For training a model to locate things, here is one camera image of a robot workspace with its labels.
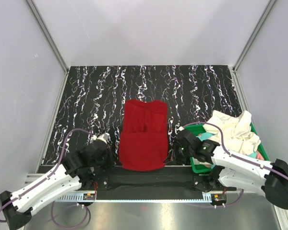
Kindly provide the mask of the red t shirt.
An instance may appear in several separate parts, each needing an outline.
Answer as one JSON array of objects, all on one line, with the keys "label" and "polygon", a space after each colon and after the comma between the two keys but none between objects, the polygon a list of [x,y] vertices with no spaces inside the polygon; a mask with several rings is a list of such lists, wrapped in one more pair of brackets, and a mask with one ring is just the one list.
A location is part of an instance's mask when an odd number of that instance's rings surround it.
[{"label": "red t shirt", "polygon": [[122,168],[147,172],[161,169],[168,156],[168,106],[162,101],[126,101],[120,134]]}]

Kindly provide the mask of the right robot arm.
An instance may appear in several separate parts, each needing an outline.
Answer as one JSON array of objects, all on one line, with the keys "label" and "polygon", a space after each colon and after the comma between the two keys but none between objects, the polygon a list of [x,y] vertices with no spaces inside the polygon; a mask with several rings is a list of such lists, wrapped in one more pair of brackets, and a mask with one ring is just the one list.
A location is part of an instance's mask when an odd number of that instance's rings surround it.
[{"label": "right robot arm", "polygon": [[271,204],[288,210],[288,164],[250,158],[212,141],[201,141],[181,129],[176,137],[178,155],[213,165],[208,184],[214,190],[235,187],[264,196]]}]

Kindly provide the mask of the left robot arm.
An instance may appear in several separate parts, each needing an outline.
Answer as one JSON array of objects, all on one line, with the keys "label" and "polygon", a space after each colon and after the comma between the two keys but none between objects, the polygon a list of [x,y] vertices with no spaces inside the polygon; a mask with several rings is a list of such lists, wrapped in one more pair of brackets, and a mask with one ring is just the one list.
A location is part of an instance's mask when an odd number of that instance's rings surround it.
[{"label": "left robot arm", "polygon": [[18,230],[37,212],[63,195],[97,188],[101,174],[114,165],[108,140],[104,133],[93,141],[61,158],[53,168],[29,185],[14,191],[0,193],[0,213],[9,229]]}]

